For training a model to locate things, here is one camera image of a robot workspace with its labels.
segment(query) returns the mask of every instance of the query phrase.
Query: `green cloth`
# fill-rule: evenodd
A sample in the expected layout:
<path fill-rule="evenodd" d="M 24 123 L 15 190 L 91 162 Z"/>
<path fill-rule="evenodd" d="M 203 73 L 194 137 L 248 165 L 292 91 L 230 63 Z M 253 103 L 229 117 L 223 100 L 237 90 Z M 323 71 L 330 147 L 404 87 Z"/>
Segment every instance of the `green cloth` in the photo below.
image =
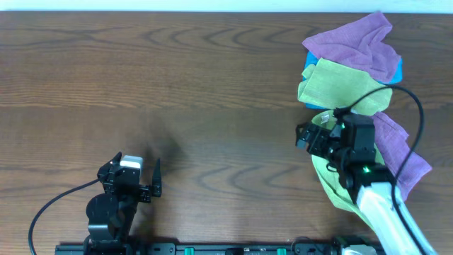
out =
<path fill-rule="evenodd" d="M 336 118 L 334 118 L 332 114 L 333 110 L 328 110 L 319 113 L 311 121 L 313 124 L 331 130 L 336 122 Z M 384 164 L 382 155 L 377 149 L 376 145 L 374 145 L 374 148 L 376 149 L 376 162 Z M 359 215 L 359 217 L 362 218 L 365 223 L 368 224 L 369 227 L 373 229 L 365 215 L 363 215 L 363 213 L 360 212 L 359 208 L 352 202 L 348 191 L 340 185 L 340 182 L 338 181 L 338 174 L 327 170 L 326 165 L 328 161 L 313 155 L 311 156 L 311 160 L 313 162 L 316 173 L 318 174 L 319 180 L 321 181 L 321 184 L 332 204 L 336 208 L 356 213 L 357 215 Z"/>
<path fill-rule="evenodd" d="M 297 98 L 327 109 L 349 106 L 367 92 L 385 85 L 373 80 L 364 71 L 343 66 L 321 58 L 318 64 L 310 64 L 302 73 Z M 353 109 L 359 114 L 374 115 L 390 104 L 391 89 L 378 91 L 358 103 Z"/>

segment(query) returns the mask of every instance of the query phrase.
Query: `black cable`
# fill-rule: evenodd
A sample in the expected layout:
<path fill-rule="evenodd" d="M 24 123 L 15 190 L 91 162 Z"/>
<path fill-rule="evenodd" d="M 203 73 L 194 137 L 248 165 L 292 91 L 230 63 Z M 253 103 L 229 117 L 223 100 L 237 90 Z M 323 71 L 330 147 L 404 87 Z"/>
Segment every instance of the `black cable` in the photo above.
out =
<path fill-rule="evenodd" d="M 318 250 L 319 252 L 321 252 L 321 254 L 324 254 L 323 253 L 323 250 L 319 248 L 318 244 L 316 244 L 310 237 L 296 237 L 294 238 L 294 241 L 291 243 L 291 248 L 289 251 L 293 251 L 292 247 L 294 246 L 294 243 L 297 242 L 297 240 L 299 239 L 307 239 L 311 242 L 311 244 L 314 245 L 314 247 L 316 248 L 316 250 Z"/>
<path fill-rule="evenodd" d="M 401 213 L 401 211 L 399 209 L 399 205 L 396 202 L 396 184 L 398 182 L 398 177 L 403 172 L 403 168 L 406 165 L 406 162 L 408 161 L 409 157 L 412 155 L 413 151 L 417 147 L 418 142 L 420 141 L 420 138 L 421 138 L 422 133 L 423 133 L 423 128 L 425 127 L 425 114 L 423 113 L 422 103 L 420 102 L 420 100 L 418 100 L 417 96 L 414 93 L 412 93 L 412 91 L 410 91 L 410 90 L 408 90 L 408 89 L 406 89 L 406 88 L 404 88 L 402 86 L 392 85 L 392 86 L 385 86 L 385 87 L 381 87 L 381 88 L 378 88 L 378 89 L 374 89 L 374 90 L 366 93 L 364 96 L 362 96 L 358 100 L 356 100 L 356 102 L 354 102 L 352 105 L 348 106 L 348 108 L 349 108 L 349 110 L 351 110 L 352 107 L 357 105 L 361 100 L 363 100 L 367 96 L 373 94 L 374 92 L 380 91 L 382 89 L 398 89 L 398 90 L 404 91 L 409 96 L 412 97 L 412 99 L 415 101 L 415 103 L 417 104 L 417 107 L 418 107 L 418 114 L 420 115 L 420 123 L 418 124 L 417 135 L 415 136 L 415 140 L 414 140 L 414 142 L 413 142 L 413 144 L 411 146 L 411 149 L 409 150 L 409 153 L 406 155 L 406 158 L 404 158 L 403 163 L 401 163 L 398 171 L 396 172 L 394 182 L 391 185 L 391 201 L 393 203 L 393 206 L 394 206 L 394 208 L 396 210 L 396 213 L 398 214 L 401 222 L 403 223 L 403 225 L 406 228 L 406 230 L 409 233 L 409 235 L 412 237 L 413 242 L 418 247 L 418 249 L 420 250 L 421 254 L 422 255 L 426 255 L 425 250 L 423 249 L 423 247 L 421 246 L 420 242 L 415 237 L 414 233 L 412 232 L 412 229 L 409 227 L 409 224 L 404 219 L 403 214 Z"/>
<path fill-rule="evenodd" d="M 66 192 L 63 192 L 59 195 L 57 195 L 56 197 L 54 197 L 51 201 L 47 202 L 42 208 L 41 210 L 39 210 L 39 212 L 36 214 L 36 216 L 33 218 L 33 221 L 31 222 L 31 225 L 30 225 L 30 229 L 28 230 L 28 246 L 30 247 L 30 251 L 31 251 L 31 254 L 32 255 L 36 255 L 36 250 L 35 250 L 35 246 L 33 245 L 33 229 L 35 228 L 35 224 L 36 222 L 38 221 L 38 218 L 41 216 L 41 214 L 44 212 L 44 210 L 46 210 L 51 204 L 53 204 L 55 201 L 59 200 L 60 198 L 64 197 L 65 195 L 68 195 L 70 193 L 73 193 L 74 191 L 79 191 L 81 190 L 82 188 L 86 188 L 88 186 L 91 186 L 95 183 L 97 183 L 98 181 L 102 181 L 104 177 L 106 177 L 107 175 L 105 176 L 102 176 L 102 177 L 99 177 L 97 178 L 96 180 L 94 181 L 90 181 L 89 183 L 85 183 L 84 185 L 80 185 L 79 187 L 76 187 L 76 188 L 73 188 L 73 189 L 70 189 Z"/>

